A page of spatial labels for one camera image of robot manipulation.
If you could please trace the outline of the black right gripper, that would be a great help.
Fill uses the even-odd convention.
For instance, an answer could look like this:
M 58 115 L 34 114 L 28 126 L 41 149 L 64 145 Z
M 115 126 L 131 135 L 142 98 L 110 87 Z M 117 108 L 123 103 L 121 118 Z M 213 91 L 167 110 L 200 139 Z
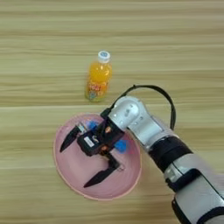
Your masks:
M 66 135 L 62 145 L 60 146 L 60 152 L 64 151 L 70 146 L 79 134 L 85 132 L 85 127 L 82 124 L 75 125 L 74 128 Z M 106 170 L 96 173 L 85 185 L 84 188 L 98 185 L 110 174 L 117 170 L 120 163 L 114 158 L 114 156 L 108 152 L 115 148 L 115 144 L 124 136 L 124 131 L 119 129 L 110 118 L 106 118 L 100 123 L 94 131 L 97 140 L 99 141 L 98 150 L 101 155 L 105 155 L 108 160 L 108 168 Z

